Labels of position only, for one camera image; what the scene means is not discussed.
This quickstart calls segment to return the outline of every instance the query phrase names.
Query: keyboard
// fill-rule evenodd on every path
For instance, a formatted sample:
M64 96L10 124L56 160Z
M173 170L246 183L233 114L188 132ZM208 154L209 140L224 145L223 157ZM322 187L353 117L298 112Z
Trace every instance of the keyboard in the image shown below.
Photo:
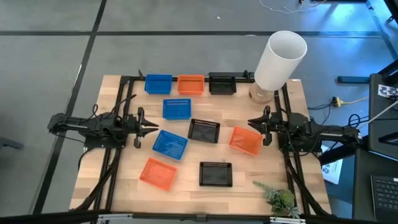
M374 217L380 222L398 220L398 177L371 176Z

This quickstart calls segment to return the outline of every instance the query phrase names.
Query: lamp shade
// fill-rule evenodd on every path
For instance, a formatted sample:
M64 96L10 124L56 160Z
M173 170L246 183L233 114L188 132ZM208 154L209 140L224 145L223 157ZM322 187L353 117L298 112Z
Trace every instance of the lamp shade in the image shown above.
M273 33L261 55L254 79L262 90L275 91L285 84L307 53L307 43L291 31Z

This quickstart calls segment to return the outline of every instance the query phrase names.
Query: lamp base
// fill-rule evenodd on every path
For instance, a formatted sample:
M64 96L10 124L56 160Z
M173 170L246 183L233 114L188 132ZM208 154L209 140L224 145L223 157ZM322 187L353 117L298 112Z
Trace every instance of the lamp base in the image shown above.
M249 89L250 99L258 104L270 102L274 97L274 91L262 90L257 83L253 83Z

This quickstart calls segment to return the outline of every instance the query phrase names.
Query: green plant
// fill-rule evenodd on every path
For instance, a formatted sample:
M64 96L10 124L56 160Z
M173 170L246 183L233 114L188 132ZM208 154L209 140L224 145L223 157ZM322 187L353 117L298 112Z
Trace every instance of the green plant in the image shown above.
M253 181L253 184L264 190L264 197L268 204L272 205L271 212L276 216L288 215L293 218L300 218L300 212L294 206L294 194L289 190L277 190L263 183Z

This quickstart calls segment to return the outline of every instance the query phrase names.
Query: black stand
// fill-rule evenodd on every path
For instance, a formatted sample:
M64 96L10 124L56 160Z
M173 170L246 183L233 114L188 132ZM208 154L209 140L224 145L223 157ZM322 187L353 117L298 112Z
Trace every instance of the black stand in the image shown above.
M19 142L0 137L0 149L7 146L13 147L14 149L22 149L24 147L24 145Z
M382 75L385 84L389 85L398 82L398 60L383 68L378 74ZM350 84L369 84L369 77L337 77L337 83L350 83Z

